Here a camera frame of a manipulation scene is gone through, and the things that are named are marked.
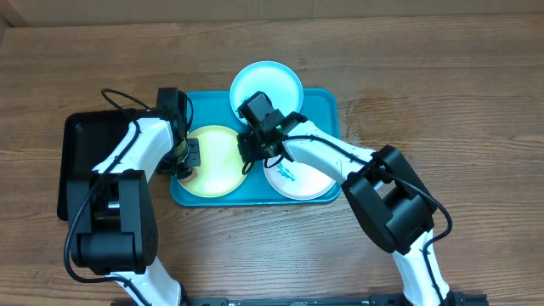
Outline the pink and green sponge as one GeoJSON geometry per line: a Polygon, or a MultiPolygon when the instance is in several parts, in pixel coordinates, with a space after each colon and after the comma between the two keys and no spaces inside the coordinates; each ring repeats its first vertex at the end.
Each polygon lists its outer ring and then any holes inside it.
{"type": "Polygon", "coordinates": [[[193,168],[184,169],[178,176],[177,179],[180,182],[190,182],[191,180],[197,177],[197,171],[193,168]]]}

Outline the yellow-green plate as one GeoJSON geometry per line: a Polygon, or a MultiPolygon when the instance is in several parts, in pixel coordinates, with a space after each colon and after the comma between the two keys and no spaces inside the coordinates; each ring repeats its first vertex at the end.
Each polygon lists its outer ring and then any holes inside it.
{"type": "Polygon", "coordinates": [[[199,141],[201,164],[192,167],[195,174],[179,184],[194,196],[213,198],[237,189],[246,176],[244,162],[238,150],[238,133],[219,125],[199,127],[189,137],[199,141]]]}

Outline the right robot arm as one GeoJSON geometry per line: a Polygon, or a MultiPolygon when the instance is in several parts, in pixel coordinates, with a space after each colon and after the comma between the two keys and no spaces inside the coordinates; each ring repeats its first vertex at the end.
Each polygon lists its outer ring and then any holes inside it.
{"type": "Polygon", "coordinates": [[[450,214],[391,145],[379,151],[323,132],[306,116],[285,116],[256,92],[236,110],[250,128],[239,147],[248,167],[279,157],[310,166],[341,185],[360,227],[394,256],[406,302],[449,305],[454,297],[442,277],[433,244],[452,230],[450,214]]]}

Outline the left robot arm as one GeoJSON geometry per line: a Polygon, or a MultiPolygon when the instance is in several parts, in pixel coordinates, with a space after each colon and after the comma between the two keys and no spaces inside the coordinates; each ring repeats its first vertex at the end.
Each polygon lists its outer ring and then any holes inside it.
{"type": "Polygon", "coordinates": [[[154,173],[187,179],[199,165],[194,111],[186,93],[160,88],[155,107],[67,117],[57,215],[69,226],[63,260],[74,281],[115,282],[135,305],[190,304],[157,256],[149,182],[154,173]]]}

